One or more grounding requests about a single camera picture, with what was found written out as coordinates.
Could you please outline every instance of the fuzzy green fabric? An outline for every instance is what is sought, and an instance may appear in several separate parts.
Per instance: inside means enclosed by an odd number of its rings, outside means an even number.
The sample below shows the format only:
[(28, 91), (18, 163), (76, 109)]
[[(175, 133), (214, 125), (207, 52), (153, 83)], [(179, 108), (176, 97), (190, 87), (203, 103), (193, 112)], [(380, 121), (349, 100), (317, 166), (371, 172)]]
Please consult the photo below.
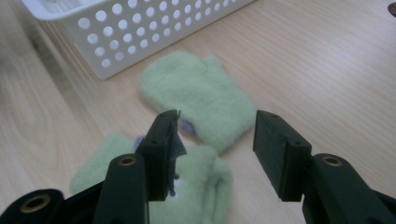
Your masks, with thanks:
[[(107, 166), (115, 157), (134, 151), (134, 140), (109, 135), (78, 171), (70, 185), (76, 194), (106, 178)], [(176, 196), (149, 203), (153, 224), (220, 224), (228, 210), (233, 177), (228, 164), (208, 146), (188, 147), (177, 159)]]
[(253, 126), (257, 108), (214, 56), (184, 51), (152, 63), (140, 80), (143, 96), (159, 111), (177, 108), (197, 135), (218, 153)]

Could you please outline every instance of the tabletop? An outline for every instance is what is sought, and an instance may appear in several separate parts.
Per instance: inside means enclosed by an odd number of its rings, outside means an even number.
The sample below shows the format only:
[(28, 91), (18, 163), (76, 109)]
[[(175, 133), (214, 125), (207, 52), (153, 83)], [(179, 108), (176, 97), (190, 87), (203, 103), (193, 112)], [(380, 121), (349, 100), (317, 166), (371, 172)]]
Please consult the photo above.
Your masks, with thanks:
[[(0, 1), (0, 212), (36, 189), (69, 197), (73, 175), (109, 133), (144, 134), (157, 112), (139, 78), (174, 50), (216, 55), (240, 90), (285, 119), (313, 154), (346, 159), (372, 189), (396, 197), (392, 2), (257, 0), (100, 80), (78, 56), (64, 60), (21, 1)], [(225, 223), (304, 223), (301, 203), (277, 198), (253, 134), (221, 154), (234, 179)]]

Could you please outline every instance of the basket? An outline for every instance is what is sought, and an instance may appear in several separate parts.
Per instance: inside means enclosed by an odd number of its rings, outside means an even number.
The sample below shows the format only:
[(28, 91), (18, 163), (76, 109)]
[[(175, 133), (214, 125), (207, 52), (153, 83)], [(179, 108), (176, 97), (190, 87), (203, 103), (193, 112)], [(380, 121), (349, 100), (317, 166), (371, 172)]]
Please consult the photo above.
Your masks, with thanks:
[(253, 0), (22, 0), (60, 28), (92, 71), (111, 77)]

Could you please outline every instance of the white plastic basket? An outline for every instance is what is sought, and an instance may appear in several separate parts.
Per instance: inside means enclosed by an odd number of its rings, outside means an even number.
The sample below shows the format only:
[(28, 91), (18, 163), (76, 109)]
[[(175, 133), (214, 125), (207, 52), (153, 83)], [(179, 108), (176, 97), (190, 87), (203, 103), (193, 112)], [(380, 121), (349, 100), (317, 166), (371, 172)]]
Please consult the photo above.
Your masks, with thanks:
[(253, 0), (22, 0), (63, 31), (101, 79)]

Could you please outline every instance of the wooden table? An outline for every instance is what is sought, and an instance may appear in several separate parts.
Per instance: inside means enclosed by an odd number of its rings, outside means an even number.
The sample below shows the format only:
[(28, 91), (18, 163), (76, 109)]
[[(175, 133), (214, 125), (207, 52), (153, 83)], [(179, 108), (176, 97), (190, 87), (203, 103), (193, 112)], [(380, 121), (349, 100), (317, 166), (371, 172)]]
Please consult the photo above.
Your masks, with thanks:
[[(370, 187), (396, 197), (392, 1), (258, 0), (106, 81), (62, 60), (20, 0), (1, 1), (0, 211), (35, 189), (69, 197), (72, 176), (106, 135), (144, 134), (156, 112), (138, 80), (177, 49), (217, 55), (257, 107), (283, 117), (314, 154), (345, 158)], [(225, 223), (304, 223), (301, 203), (278, 200), (252, 142), (253, 129), (221, 155), (234, 176)]]

